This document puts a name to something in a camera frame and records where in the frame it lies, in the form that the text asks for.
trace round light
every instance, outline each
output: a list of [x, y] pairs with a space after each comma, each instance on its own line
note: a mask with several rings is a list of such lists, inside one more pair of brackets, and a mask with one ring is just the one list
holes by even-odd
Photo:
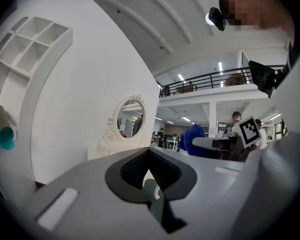
[[214, 25], [214, 23], [209, 19], [209, 13], [206, 14], [206, 16], [205, 16], [205, 21], [206, 21], [206, 23], [208, 23], [209, 25]]

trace white shirt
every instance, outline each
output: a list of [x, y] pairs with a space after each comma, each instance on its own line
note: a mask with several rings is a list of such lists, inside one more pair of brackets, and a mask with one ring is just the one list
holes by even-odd
[[261, 139], [259, 139], [255, 145], [258, 146], [259, 149], [264, 150], [267, 147], [267, 133], [265, 129], [259, 130]]

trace brown wall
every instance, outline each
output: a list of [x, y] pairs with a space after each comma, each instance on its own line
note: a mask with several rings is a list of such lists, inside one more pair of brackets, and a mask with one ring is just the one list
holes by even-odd
[[[164, 125], [164, 132], [166, 134], [176, 134], [180, 136], [180, 134], [184, 134], [186, 130], [189, 130], [191, 126], [183, 126], [183, 125], [173, 125], [173, 124], [165, 124]], [[203, 127], [205, 133], [208, 133], [209, 128]]]

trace white column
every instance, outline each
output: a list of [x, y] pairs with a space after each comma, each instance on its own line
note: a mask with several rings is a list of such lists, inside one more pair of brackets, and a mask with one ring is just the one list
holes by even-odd
[[[209, 132], [217, 126], [217, 105], [215, 101], [209, 102]], [[209, 134], [209, 138], [215, 138], [216, 135]]]

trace man in white shirt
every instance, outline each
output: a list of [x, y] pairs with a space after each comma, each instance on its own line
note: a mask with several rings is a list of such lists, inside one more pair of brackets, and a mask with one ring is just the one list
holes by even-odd
[[258, 147], [258, 149], [265, 149], [267, 147], [267, 133], [266, 130], [263, 129], [261, 121], [259, 119], [255, 120], [256, 122], [256, 126], [259, 129], [260, 135], [261, 135], [261, 139], [259, 139], [255, 145]]

